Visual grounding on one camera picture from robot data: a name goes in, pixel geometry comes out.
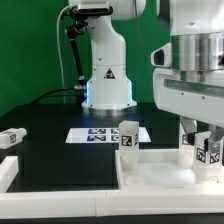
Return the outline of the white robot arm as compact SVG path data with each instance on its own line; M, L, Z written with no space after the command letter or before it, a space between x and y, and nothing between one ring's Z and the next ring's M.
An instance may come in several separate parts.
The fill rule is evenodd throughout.
M92 76L83 107L119 112L136 106L126 76L126 46L112 20L142 14L146 0L68 0L76 32L87 31ZM195 158L221 157L224 139L224 0L156 0L170 41L151 54L156 106L181 116Z

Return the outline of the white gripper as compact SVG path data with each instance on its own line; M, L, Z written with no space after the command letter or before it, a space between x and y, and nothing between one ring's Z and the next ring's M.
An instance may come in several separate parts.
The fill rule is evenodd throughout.
M210 162L220 162L224 139L224 72L208 72L200 83L182 81L178 71L157 68L153 73L153 92L159 109L181 116L184 145L195 143L196 120L215 125L209 127L205 149Z

